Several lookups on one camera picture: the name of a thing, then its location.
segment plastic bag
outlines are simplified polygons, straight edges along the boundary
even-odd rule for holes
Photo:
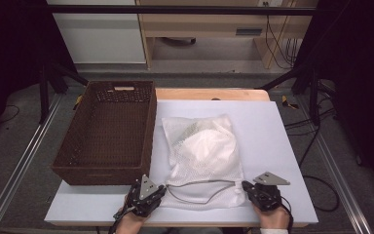
[[[227,115],[164,118],[163,127],[172,170],[161,206],[197,211],[245,201],[242,162]]]

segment brown wicker basket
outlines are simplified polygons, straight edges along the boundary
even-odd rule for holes
[[[153,81],[90,82],[53,171],[70,185],[134,184],[150,172],[156,111]]]

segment floor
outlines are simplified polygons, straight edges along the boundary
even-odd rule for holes
[[[283,59],[277,59],[280,65],[286,65]],[[185,41],[160,39],[156,44],[151,69],[133,64],[80,64],[78,68],[89,80],[154,79],[159,87],[213,88],[256,88],[287,70],[277,65],[269,70],[264,69],[251,39],[214,38],[198,38],[194,45]],[[55,227],[43,221],[60,183],[49,165],[56,154],[57,145],[62,141],[61,136],[69,126],[76,96],[83,90],[76,82],[70,79],[67,82],[70,90],[62,97],[59,111],[53,119],[56,127],[46,131],[39,139],[39,147],[33,152],[24,151],[39,128],[38,87],[15,92],[8,100],[8,104],[13,106],[7,107],[1,117],[3,123],[0,124],[0,196],[7,198],[7,203],[0,204],[6,211],[0,214],[0,233],[95,233],[92,227]],[[292,82],[286,81],[269,92],[271,100],[278,104],[285,125],[307,119],[308,98],[306,95],[294,96],[289,90]],[[297,104],[298,108],[283,105],[283,96],[287,97],[289,104]],[[321,113],[332,108],[326,94],[319,94],[319,99],[322,99]],[[318,207],[319,223],[295,228],[294,233],[374,233],[374,174],[371,169],[356,164],[355,151],[336,117],[331,110],[322,115],[319,134],[301,167],[302,174],[307,176],[311,197]],[[288,128],[289,140],[299,161],[309,147],[316,128],[307,123],[297,125],[298,128]],[[1,193],[7,188],[12,172],[18,168],[17,164],[25,154],[34,156],[27,161],[27,170],[21,175],[22,181],[14,188],[15,193],[12,196]],[[326,154],[330,154],[337,165],[348,190],[341,190],[334,180],[340,177],[338,172],[329,171],[332,162],[327,162],[329,156]],[[328,211],[333,210],[337,201],[332,189],[308,176],[325,180],[343,195],[335,211]],[[353,200],[345,195],[353,195]]]

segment white tabletop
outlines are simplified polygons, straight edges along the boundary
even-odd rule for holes
[[[163,117],[204,118],[227,114],[233,123],[244,178],[271,172],[290,181],[280,185],[281,196],[292,208],[294,224],[317,223],[318,217],[287,138],[276,103],[251,100],[158,100],[150,178],[165,182],[170,166]],[[69,186],[64,181],[45,217],[54,225],[111,225],[123,205],[129,186]],[[257,226],[250,203],[231,209],[185,211],[157,208],[146,226]]]

